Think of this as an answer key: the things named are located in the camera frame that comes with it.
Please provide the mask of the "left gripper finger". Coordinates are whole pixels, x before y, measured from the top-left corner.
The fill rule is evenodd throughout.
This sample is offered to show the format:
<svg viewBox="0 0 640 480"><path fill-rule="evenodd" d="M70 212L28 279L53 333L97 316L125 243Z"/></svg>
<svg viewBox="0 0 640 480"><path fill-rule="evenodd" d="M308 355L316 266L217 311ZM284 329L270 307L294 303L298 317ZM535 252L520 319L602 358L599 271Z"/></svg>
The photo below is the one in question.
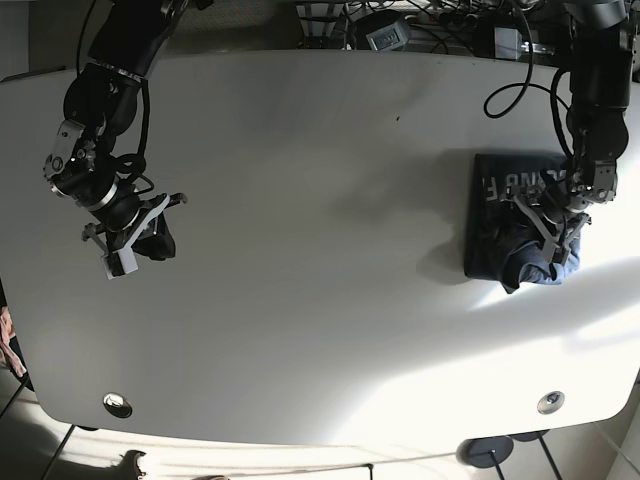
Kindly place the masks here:
<svg viewBox="0 0 640 480"><path fill-rule="evenodd" d="M543 244L543 260L549 264L564 266L570 256L570 247L565 243L558 244L555 240L547 239Z"/></svg>

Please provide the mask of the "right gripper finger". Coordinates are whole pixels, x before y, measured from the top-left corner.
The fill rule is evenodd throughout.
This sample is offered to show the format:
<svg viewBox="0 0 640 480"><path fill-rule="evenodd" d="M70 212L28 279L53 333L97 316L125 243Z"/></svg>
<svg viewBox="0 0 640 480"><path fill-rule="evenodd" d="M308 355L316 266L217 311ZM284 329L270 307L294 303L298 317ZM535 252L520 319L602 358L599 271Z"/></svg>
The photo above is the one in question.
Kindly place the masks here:
<svg viewBox="0 0 640 480"><path fill-rule="evenodd" d="M135 253L130 248L117 250L102 256L108 279L115 279L138 270Z"/></svg>
<svg viewBox="0 0 640 480"><path fill-rule="evenodd" d="M180 204L186 204L188 197L184 193L175 193L167 197L167 206L176 206Z"/></svg>

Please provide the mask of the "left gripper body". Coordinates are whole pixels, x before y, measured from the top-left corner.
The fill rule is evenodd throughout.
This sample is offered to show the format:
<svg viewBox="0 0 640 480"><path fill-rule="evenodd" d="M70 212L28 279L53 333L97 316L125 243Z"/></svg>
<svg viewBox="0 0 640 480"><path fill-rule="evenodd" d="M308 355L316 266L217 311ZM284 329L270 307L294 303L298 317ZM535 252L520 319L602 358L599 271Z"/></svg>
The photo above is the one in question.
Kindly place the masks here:
<svg viewBox="0 0 640 480"><path fill-rule="evenodd" d="M543 240L544 249L570 249L580 239L582 229L592 223L584 212L566 210L546 199L542 191L517 194L517 209Z"/></svg>

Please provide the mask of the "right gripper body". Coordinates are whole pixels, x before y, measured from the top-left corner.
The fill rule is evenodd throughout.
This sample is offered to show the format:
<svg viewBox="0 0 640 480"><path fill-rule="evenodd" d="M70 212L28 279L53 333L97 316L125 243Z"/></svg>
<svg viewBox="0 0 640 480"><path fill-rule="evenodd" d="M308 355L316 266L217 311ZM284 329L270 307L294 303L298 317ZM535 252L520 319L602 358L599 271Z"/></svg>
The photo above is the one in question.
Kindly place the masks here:
<svg viewBox="0 0 640 480"><path fill-rule="evenodd" d="M105 254L131 246L169 205L170 196L159 194L143 200L139 194L116 194L106 205L90 211L97 220L82 230L82 241L92 240Z"/></svg>

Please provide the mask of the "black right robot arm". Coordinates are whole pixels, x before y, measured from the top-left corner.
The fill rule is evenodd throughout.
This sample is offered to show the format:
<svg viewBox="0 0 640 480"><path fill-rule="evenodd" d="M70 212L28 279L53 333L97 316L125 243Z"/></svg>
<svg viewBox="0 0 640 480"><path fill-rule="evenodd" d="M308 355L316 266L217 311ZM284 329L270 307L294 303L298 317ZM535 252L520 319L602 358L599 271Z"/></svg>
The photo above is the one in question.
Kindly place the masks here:
<svg viewBox="0 0 640 480"><path fill-rule="evenodd" d="M115 1L76 71L64 120L43 166L58 196L72 199L93 222L81 233L101 250L110 279L138 268L137 258L171 259L176 246L164 213L183 193L152 193L146 174L150 123L148 75L174 33L185 1Z"/></svg>

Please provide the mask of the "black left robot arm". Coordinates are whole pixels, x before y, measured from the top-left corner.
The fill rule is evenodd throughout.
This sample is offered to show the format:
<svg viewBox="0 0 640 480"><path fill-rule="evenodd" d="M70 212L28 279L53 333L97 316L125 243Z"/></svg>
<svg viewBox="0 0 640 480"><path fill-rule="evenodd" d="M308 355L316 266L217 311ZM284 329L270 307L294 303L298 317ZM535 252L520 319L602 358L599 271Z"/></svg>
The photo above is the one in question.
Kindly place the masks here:
<svg viewBox="0 0 640 480"><path fill-rule="evenodd" d="M626 1L566 1L571 17L571 105L565 119L552 113L554 127L567 127L561 146L567 158L560 180L514 202L542 239L542 258L566 263L571 243L590 222L587 209L616 197L617 161L629 143L625 112L630 103L639 17Z"/></svg>

